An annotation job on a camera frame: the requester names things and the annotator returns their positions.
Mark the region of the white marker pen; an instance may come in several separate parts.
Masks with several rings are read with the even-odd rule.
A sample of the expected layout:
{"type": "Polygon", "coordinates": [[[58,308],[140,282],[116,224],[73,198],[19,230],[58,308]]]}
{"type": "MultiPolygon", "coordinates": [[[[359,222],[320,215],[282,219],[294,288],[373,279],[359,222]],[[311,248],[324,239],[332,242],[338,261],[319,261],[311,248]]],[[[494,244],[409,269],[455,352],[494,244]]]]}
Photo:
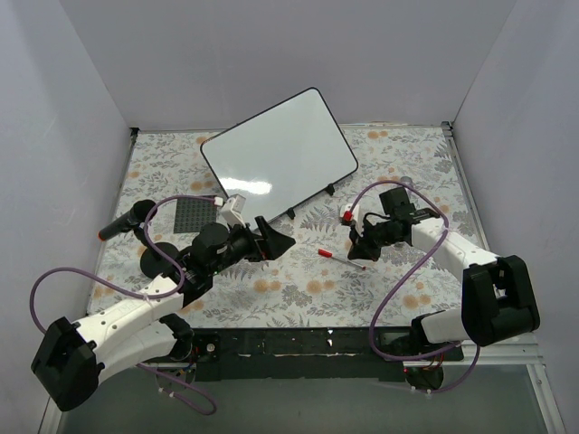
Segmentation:
{"type": "Polygon", "coordinates": [[[326,259],[332,259],[334,261],[340,262],[342,264],[348,265],[350,267],[356,268],[356,269],[360,269],[360,270],[366,270],[366,266],[358,264],[354,261],[352,261],[351,259],[347,259],[345,257],[341,257],[335,253],[333,253],[333,257],[332,258],[326,258],[326,259]]]}

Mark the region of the white board with black frame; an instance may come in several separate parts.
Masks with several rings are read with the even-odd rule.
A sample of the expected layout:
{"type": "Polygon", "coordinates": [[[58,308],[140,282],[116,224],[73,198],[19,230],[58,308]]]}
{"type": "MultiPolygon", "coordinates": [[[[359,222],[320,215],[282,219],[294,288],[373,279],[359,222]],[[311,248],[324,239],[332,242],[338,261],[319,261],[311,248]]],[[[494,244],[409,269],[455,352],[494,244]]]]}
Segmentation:
{"type": "Polygon", "coordinates": [[[226,196],[244,197],[252,229],[331,193],[359,163],[320,91],[310,87],[204,141],[200,152],[226,196]]]}

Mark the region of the red marker cap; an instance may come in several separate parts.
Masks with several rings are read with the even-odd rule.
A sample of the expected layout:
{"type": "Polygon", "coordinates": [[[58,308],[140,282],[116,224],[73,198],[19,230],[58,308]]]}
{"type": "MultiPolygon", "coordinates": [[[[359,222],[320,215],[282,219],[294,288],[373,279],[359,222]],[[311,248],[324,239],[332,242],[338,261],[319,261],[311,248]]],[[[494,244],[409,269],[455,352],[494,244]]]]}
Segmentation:
{"type": "Polygon", "coordinates": [[[332,258],[333,253],[328,250],[318,249],[318,255],[324,258],[332,258]]]}

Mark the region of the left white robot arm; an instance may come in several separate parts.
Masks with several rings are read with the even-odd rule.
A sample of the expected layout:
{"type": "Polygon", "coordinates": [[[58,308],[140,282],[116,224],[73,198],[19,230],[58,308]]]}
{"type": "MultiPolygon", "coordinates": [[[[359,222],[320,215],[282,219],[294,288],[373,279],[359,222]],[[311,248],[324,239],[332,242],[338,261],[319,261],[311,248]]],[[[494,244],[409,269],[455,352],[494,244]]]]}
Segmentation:
{"type": "Polygon", "coordinates": [[[158,357],[185,360],[194,332],[177,311],[204,295],[214,276],[242,260],[275,260],[294,246],[262,217],[259,231],[205,225],[184,249],[177,270],[165,269],[146,287],[92,316],[61,317],[45,327],[33,374],[59,410],[82,405],[108,378],[158,357]]]}

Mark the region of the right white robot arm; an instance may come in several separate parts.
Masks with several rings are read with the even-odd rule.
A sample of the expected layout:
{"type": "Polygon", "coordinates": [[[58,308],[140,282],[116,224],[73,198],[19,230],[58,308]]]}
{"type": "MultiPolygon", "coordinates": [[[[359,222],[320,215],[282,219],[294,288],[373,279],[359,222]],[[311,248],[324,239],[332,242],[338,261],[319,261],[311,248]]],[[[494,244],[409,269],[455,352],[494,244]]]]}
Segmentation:
{"type": "Polygon", "coordinates": [[[405,243],[460,283],[459,308],[418,316],[411,322],[411,352],[426,360],[442,344],[471,340],[488,346],[537,330],[540,315],[525,261],[476,246],[452,231],[448,218],[433,203],[417,208],[410,191],[410,186],[394,183],[381,193],[383,211],[378,223],[371,223],[357,202],[342,208],[341,222],[350,230],[349,259],[378,261],[383,248],[405,243]]]}

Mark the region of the silver microphone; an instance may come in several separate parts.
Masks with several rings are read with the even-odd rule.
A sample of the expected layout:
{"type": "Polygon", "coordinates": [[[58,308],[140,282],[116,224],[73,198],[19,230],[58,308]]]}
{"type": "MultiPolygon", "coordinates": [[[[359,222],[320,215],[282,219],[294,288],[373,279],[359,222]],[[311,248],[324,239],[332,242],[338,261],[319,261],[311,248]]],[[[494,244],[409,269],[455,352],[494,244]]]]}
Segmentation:
{"type": "Polygon", "coordinates": [[[408,184],[408,185],[410,185],[410,186],[413,186],[413,179],[412,179],[411,177],[409,177],[409,176],[402,176],[402,177],[400,178],[400,181],[401,181],[403,184],[408,184]]]}

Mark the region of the dark grey studded baseplate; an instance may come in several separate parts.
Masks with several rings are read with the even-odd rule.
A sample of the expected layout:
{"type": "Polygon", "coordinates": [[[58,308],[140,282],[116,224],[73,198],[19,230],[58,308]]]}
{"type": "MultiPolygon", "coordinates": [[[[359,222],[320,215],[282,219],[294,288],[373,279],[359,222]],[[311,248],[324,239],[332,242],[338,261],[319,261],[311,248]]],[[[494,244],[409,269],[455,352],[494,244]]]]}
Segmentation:
{"type": "Polygon", "coordinates": [[[174,233],[198,233],[206,224],[216,222],[217,208],[213,202],[179,198],[176,201],[174,233]]]}

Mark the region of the floral patterned table mat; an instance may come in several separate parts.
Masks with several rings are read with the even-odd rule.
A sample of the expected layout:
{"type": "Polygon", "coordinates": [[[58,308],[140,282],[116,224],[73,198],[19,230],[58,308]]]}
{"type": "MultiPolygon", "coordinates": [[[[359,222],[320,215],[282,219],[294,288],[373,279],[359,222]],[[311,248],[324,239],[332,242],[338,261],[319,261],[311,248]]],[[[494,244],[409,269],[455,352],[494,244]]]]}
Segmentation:
{"type": "MultiPolygon", "coordinates": [[[[360,270],[318,255],[318,249],[345,257],[348,228],[338,221],[340,207],[369,184],[413,179],[413,186],[447,215],[451,227],[477,245],[469,199],[449,146],[448,127],[344,127],[358,170],[327,193],[303,203],[294,219],[271,223],[296,240],[272,262],[240,262],[214,278],[213,288],[179,315],[192,327],[368,326],[387,292],[422,253],[406,244],[383,249],[377,262],[360,270]]],[[[216,132],[139,132],[132,148],[116,216],[141,199],[174,194],[221,193],[204,161],[201,144],[216,132]]],[[[136,291],[149,279],[140,271],[145,248],[132,234],[108,241],[98,276],[136,291]]],[[[422,314],[460,306],[460,284],[429,260],[408,279],[379,317],[382,326],[408,326],[422,314]]]]}

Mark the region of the black front mounting rail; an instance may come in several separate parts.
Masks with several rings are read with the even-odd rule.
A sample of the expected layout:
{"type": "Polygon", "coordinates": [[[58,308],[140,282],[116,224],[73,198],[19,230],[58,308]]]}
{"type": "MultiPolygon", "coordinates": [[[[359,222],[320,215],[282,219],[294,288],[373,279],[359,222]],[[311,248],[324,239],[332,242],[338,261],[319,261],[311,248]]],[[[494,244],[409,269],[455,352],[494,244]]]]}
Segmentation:
{"type": "Polygon", "coordinates": [[[199,329],[182,371],[200,382],[375,379],[438,390],[442,364],[463,359],[462,350],[454,348],[406,367],[401,360],[383,360],[374,348],[403,358],[442,345],[425,344],[404,326],[377,327],[373,341],[364,327],[199,329]]]}

